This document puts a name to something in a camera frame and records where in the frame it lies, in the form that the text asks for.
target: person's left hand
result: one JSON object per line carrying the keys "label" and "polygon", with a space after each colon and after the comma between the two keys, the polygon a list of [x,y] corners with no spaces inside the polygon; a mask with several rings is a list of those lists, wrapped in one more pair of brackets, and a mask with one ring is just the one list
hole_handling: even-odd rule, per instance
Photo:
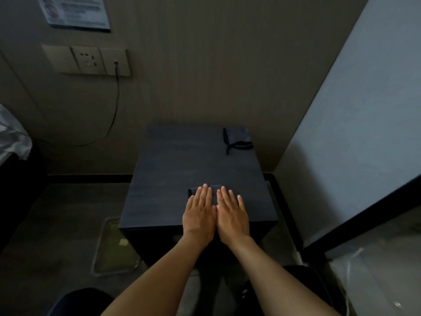
{"label": "person's left hand", "polygon": [[183,215],[183,235],[191,235],[205,248],[213,239],[216,226],[216,206],[212,205],[212,189],[206,184],[187,201]]}

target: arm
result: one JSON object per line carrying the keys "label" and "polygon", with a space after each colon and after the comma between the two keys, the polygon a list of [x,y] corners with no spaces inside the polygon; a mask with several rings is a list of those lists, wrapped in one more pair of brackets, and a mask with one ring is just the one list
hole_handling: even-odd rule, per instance
{"label": "arm", "polygon": [[180,241],[117,297],[102,316],[175,315],[194,264],[213,239],[215,222],[212,191],[205,184],[187,202]]}
{"label": "arm", "polygon": [[266,316],[339,314],[271,259],[249,236],[243,199],[224,187],[218,195],[218,232],[237,257],[256,292]]}

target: forearm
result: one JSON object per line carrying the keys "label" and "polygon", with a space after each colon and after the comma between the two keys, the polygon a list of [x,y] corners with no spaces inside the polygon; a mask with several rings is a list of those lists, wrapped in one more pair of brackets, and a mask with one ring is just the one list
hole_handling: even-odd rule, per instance
{"label": "forearm", "polygon": [[266,316],[338,315],[333,308],[272,260],[249,236],[231,247],[249,276]]}
{"label": "forearm", "polygon": [[187,279],[203,250],[194,235],[185,235],[164,257],[130,285],[103,316],[175,315]]}

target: poster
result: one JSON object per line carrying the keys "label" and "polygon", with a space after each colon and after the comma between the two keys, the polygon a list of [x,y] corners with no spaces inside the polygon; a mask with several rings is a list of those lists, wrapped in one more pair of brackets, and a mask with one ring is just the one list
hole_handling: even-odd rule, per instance
{"label": "poster", "polygon": [[53,27],[110,32],[103,0],[39,0]]}

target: blank wall plate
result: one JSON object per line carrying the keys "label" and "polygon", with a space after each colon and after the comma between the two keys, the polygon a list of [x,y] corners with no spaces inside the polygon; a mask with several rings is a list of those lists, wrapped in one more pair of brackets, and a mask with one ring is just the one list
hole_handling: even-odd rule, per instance
{"label": "blank wall plate", "polygon": [[45,55],[56,71],[61,73],[80,73],[73,53],[68,46],[42,44]]}
{"label": "blank wall plate", "polygon": [[83,74],[106,74],[97,47],[73,46],[72,50]]}
{"label": "blank wall plate", "polygon": [[101,48],[101,54],[108,75],[115,75],[114,61],[118,62],[118,75],[130,76],[130,67],[124,49]]}

